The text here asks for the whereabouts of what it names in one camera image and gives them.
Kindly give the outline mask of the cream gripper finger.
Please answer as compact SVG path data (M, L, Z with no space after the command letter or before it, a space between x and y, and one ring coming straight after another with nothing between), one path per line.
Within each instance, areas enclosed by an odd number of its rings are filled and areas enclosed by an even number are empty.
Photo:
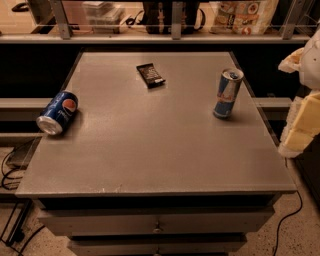
M304 48L299 48L288 55L278 66L280 71L286 73L293 73L300 69L300 60L303 53Z
M320 133L320 92L311 92L304 98L296 96L289 108L278 152L286 158L295 158Z

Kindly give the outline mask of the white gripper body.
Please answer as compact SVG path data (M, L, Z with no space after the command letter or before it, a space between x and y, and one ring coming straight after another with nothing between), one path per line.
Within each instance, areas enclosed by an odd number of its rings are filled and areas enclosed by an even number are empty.
M300 83L311 90L320 90L320 30L306 43L300 59Z

